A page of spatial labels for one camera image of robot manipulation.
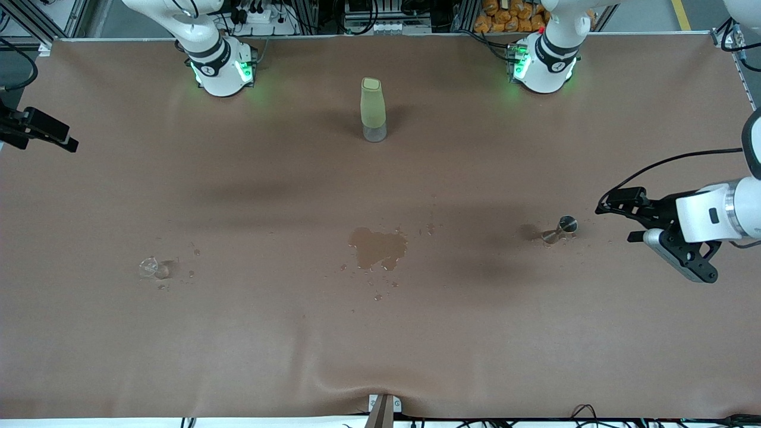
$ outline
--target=table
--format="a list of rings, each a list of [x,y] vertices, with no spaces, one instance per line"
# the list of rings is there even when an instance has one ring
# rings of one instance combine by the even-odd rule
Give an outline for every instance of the table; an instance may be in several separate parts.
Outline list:
[[[739,146],[732,59],[694,34],[582,53],[538,95],[468,37],[273,40],[256,86],[218,99],[171,42],[56,43],[21,107],[81,144],[0,156],[0,414],[345,414],[378,392],[421,417],[761,412],[757,252],[725,246],[719,281],[690,283],[593,214],[653,161]],[[747,174],[710,156],[635,184]],[[565,214],[576,239],[533,239]],[[357,268],[355,232],[362,263],[406,246],[395,268]],[[140,278],[150,256],[170,279]]]

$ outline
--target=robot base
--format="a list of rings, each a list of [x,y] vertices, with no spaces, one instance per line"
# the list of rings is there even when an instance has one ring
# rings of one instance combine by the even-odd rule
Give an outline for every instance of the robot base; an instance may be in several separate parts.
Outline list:
[[[219,69],[216,76],[204,75],[193,67],[199,87],[215,97],[229,97],[243,87],[253,86],[256,61],[259,59],[258,52],[252,50],[251,46],[234,37],[224,39],[230,43],[230,59]]]
[[[516,42],[518,46],[525,46],[526,52],[518,62],[508,64],[508,74],[512,81],[519,81],[526,88],[539,94],[550,94],[559,90],[563,84],[571,78],[573,66],[576,60],[562,72],[550,72],[547,66],[537,56],[537,40],[539,33],[529,34],[528,37]]]

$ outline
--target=liquid spill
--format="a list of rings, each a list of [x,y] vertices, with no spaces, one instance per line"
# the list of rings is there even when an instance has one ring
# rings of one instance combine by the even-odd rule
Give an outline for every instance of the liquid spill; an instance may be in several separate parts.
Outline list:
[[[366,270],[372,270],[377,262],[385,270],[394,270],[407,252],[403,234],[373,232],[368,228],[355,229],[349,236],[349,245],[357,250],[357,267]]]

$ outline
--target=pile of brown objects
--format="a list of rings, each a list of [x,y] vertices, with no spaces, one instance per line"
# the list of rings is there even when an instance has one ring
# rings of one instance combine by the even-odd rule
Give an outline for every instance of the pile of brown objects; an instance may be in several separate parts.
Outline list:
[[[473,32],[504,33],[537,31],[547,25],[552,15],[542,5],[535,5],[523,0],[509,0],[509,8],[500,7],[499,0],[483,0],[483,13],[476,18]],[[590,9],[587,11],[592,19],[594,28],[595,16]]]

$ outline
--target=yellow line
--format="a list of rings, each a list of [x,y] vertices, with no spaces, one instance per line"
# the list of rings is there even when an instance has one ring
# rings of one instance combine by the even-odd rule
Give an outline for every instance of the yellow line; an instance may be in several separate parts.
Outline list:
[[[682,31],[691,31],[692,28],[689,26],[689,21],[687,20],[687,14],[684,13],[684,6],[682,5],[682,0],[671,0],[671,4],[673,6],[673,11],[677,14],[677,21],[679,21],[679,28],[682,29]]]

